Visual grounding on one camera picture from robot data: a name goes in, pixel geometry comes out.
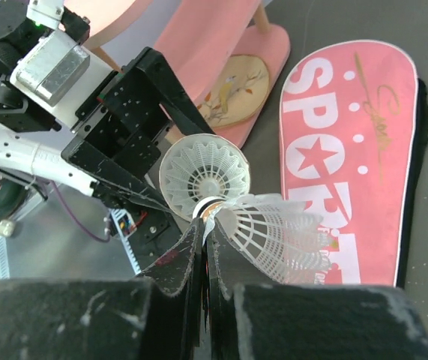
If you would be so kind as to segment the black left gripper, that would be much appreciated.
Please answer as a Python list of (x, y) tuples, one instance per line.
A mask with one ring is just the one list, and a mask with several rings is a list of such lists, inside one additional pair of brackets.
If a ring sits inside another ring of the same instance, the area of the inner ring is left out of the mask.
[[(160, 157), (157, 146), (169, 123), (160, 105), (183, 135), (214, 133), (161, 52), (147, 46), (121, 70), (97, 94), (97, 108), (63, 150), (69, 164), (95, 173), (102, 161), (112, 161), (133, 176), (144, 176)], [(171, 212), (160, 192), (145, 181), (94, 180), (93, 197), (107, 208)]]

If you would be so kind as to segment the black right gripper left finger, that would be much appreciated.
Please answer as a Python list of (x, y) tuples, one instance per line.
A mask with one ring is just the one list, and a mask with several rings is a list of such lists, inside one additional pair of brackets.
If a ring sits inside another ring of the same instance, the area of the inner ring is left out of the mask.
[(204, 228), (129, 281), (0, 280), (0, 359), (191, 359)]

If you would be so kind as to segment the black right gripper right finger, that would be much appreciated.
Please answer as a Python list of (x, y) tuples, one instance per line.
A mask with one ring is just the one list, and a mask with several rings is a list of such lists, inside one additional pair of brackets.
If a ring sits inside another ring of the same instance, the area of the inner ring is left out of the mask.
[(214, 359), (428, 359), (428, 334), (401, 290), (281, 285), (220, 225), (207, 240)]

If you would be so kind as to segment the white shuttlecock pair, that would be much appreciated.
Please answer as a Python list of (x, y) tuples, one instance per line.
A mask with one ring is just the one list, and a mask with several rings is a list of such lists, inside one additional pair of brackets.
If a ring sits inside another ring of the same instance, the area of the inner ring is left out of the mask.
[(204, 220), (204, 239), (220, 225), (228, 243), (278, 283), (311, 284), (316, 273), (331, 267), (323, 217), (307, 211), (305, 202), (278, 193), (209, 196), (196, 204), (193, 216)]

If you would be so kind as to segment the pink racket bag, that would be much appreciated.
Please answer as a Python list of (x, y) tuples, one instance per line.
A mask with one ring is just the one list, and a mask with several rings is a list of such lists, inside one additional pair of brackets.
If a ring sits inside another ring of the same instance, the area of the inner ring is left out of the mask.
[(411, 57), (351, 40), (302, 58), (280, 96), (284, 198), (322, 216), (329, 245), (315, 284), (403, 283), (418, 173), (424, 87)]

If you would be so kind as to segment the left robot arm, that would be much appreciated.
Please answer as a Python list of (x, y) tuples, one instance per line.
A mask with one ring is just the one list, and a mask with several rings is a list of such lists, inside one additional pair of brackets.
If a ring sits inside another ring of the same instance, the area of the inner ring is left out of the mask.
[(172, 128), (210, 127), (161, 52), (121, 69), (71, 1), (0, 1), (0, 170), (72, 187), (111, 209), (167, 211), (145, 180)]

